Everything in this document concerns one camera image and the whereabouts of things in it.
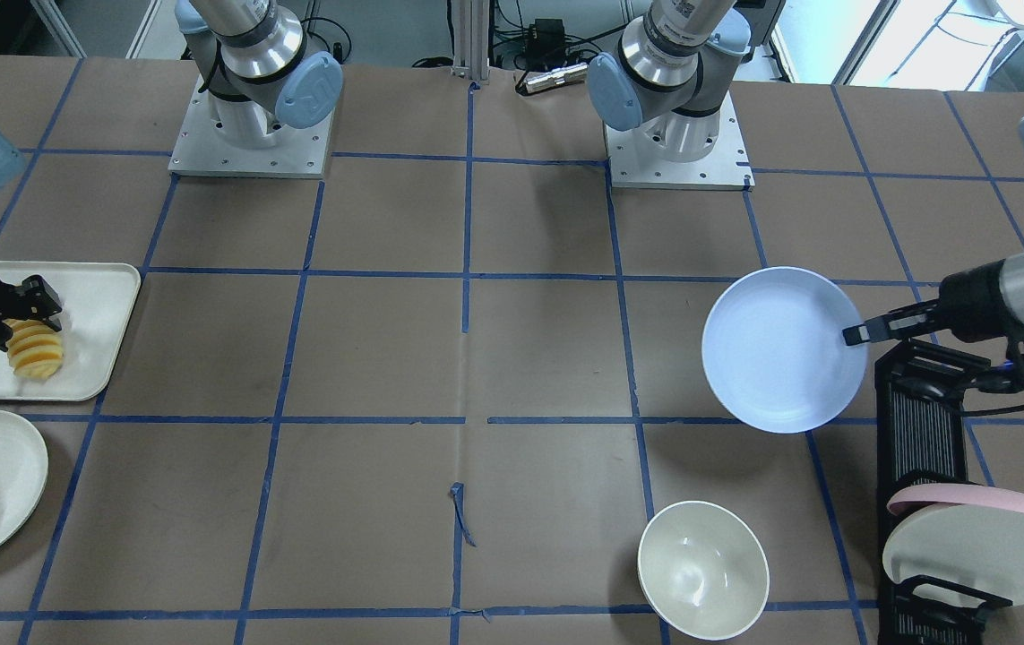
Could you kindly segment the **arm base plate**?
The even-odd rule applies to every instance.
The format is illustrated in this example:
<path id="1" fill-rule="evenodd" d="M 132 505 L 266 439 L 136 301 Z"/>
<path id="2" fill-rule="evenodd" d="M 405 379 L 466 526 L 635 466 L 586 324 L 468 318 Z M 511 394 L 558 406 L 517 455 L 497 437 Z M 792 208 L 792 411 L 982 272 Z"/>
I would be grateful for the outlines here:
<path id="1" fill-rule="evenodd" d="M 337 110 L 319 124 L 294 128 L 253 102 L 193 90 L 168 171 L 202 178 L 322 180 Z"/>
<path id="2" fill-rule="evenodd" d="M 605 125 L 603 136 L 614 187 L 749 191 L 756 185 L 730 93 L 717 113 L 668 113 L 629 131 Z"/>

